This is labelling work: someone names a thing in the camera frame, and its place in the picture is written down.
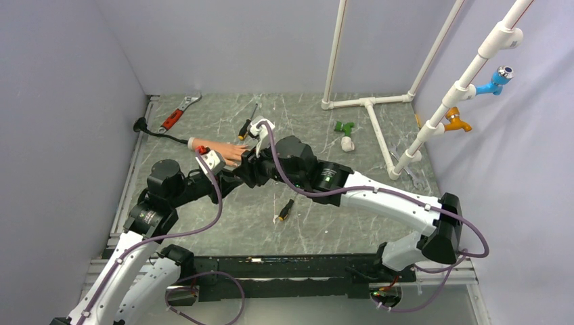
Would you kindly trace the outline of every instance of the blue faucet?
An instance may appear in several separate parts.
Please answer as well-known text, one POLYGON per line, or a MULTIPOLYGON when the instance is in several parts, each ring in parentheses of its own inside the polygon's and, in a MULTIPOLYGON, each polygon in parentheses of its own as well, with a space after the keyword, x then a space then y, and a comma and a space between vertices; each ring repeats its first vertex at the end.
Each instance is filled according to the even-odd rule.
POLYGON ((492 74, 490 82, 484 86, 477 86, 477 95, 482 95, 483 93, 492 93, 494 95, 500 95, 502 92, 502 85, 506 85, 513 78, 512 68, 509 66, 500 66, 492 74))

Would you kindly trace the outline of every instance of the yellow and black screwdriver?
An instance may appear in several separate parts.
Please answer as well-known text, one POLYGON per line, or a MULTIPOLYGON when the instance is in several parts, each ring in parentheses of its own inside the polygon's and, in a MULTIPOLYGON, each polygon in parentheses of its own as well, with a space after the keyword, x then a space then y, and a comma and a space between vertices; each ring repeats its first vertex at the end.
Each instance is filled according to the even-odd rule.
POLYGON ((255 111, 257 110, 257 106, 258 106, 258 104, 255 103, 255 109, 253 110, 253 113, 251 113, 251 117, 248 118, 247 120, 245 120, 245 124, 243 124, 243 126, 241 127, 241 130, 239 130, 239 134, 237 135, 237 137, 241 141, 243 141, 243 140, 245 140, 245 138, 247 138, 249 124, 251 124, 251 120, 253 119, 253 116, 255 115, 255 111))

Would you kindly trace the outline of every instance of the orange faucet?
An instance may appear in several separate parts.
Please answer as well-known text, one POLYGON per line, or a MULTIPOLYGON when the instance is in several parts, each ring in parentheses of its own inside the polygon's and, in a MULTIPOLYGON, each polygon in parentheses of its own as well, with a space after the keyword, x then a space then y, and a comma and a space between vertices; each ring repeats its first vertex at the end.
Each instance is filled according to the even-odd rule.
POLYGON ((472 130, 472 127, 463 120, 460 119, 460 113, 458 112, 458 108, 454 106, 453 108, 449 109, 445 118, 450 122, 450 124, 445 125, 445 131, 454 131, 463 129, 464 132, 469 132, 472 130))

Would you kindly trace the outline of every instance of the screwdriver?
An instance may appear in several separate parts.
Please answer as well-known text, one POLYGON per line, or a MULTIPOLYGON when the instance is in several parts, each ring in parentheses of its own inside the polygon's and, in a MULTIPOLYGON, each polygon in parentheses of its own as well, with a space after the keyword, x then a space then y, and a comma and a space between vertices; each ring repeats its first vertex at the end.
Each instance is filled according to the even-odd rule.
POLYGON ((293 207, 293 203, 295 203, 295 200, 290 199, 289 203, 287 203, 285 207, 281 209, 281 212, 279 212, 278 216, 279 220, 283 221, 287 219, 287 216, 289 216, 289 211, 291 211, 291 207, 293 207))
POLYGON ((255 103, 255 109, 253 110, 253 113, 251 113, 251 117, 248 118, 247 120, 245 120, 245 124, 243 124, 243 127, 241 127, 241 130, 239 130, 239 134, 237 134, 237 136, 239 137, 239 140, 241 140, 241 141, 245 140, 245 138, 247 137, 247 128, 249 127, 249 124, 251 124, 251 120, 253 119, 253 116, 255 115, 255 111, 257 110, 257 106, 258 106, 258 104, 255 103))

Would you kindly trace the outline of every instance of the green valve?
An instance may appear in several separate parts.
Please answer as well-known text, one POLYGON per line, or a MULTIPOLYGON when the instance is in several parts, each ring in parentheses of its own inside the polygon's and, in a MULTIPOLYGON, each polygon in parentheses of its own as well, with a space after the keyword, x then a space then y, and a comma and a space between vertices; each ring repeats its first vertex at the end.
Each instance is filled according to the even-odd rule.
POLYGON ((351 136, 351 129, 354 126, 355 126, 355 123, 353 123, 353 122, 343 124, 343 122, 337 121, 337 123, 335 123, 335 131, 345 132, 345 137, 350 137, 351 136))

